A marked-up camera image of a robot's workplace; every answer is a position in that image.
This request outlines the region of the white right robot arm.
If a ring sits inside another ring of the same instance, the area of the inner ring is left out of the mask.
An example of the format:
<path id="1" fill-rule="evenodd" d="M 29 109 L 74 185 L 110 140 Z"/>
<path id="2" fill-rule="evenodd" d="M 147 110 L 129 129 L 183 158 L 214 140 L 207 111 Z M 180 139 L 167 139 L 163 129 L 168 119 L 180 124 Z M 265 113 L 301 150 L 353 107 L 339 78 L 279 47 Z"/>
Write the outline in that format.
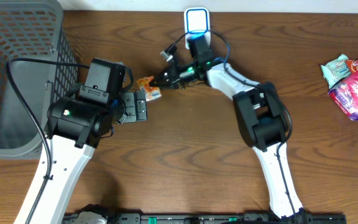
<path id="1" fill-rule="evenodd" d="M 201 81 L 232 100 L 239 132 L 260 162 L 270 210 L 281 222 L 301 223 L 303 205 L 296 194 L 287 159 L 293 123 L 274 84 L 252 81 L 236 72 L 228 56 L 215 56 L 204 33 L 182 37 L 193 61 L 179 64 L 175 55 L 177 45 L 172 43 L 160 53 L 169 66 L 150 82 L 151 86 L 178 89 Z"/>

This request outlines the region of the orange tissue pack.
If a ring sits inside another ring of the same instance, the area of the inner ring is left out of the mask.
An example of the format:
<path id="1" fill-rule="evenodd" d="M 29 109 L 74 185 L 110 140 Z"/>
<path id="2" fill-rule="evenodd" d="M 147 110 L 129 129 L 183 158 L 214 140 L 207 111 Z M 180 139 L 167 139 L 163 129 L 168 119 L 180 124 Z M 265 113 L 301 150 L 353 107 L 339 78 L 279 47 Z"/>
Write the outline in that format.
<path id="1" fill-rule="evenodd" d="M 150 82 L 154 79 L 154 76 L 144 77 L 137 80 L 138 87 L 145 93 L 146 101 L 153 101 L 162 96 L 160 88 L 151 86 Z"/>

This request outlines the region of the red purple snack bag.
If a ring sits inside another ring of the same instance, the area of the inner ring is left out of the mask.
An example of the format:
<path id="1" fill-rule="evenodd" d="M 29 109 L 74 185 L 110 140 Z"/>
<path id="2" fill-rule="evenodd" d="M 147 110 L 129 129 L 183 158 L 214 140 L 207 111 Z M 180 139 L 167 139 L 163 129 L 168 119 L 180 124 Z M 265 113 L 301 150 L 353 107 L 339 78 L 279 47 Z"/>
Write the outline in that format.
<path id="1" fill-rule="evenodd" d="M 352 121 L 358 121 L 358 71 L 334 85 L 328 95 Z"/>

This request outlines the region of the teal snack packet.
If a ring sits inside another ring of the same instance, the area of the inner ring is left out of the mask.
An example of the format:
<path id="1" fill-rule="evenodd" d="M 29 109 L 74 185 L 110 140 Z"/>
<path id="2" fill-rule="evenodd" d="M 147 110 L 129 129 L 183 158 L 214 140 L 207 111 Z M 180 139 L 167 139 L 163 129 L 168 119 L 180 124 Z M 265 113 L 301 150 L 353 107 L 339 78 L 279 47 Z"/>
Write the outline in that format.
<path id="1" fill-rule="evenodd" d="M 337 82 L 351 74 L 351 71 L 346 65 L 346 61 L 348 59 L 349 58 L 346 55 L 342 54 L 337 59 L 321 66 L 323 77 L 326 79 L 329 89 L 331 89 Z"/>

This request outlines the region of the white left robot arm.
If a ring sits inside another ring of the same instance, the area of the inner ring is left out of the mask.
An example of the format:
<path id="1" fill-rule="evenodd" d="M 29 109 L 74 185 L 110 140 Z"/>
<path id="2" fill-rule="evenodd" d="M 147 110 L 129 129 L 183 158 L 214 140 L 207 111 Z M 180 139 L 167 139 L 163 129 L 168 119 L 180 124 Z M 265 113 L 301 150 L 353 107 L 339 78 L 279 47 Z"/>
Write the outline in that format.
<path id="1" fill-rule="evenodd" d="M 47 143 L 16 223 L 60 223 L 75 185 L 113 124 L 147 119 L 143 91 L 120 93 L 83 86 L 79 98 L 50 106 L 42 136 Z"/>

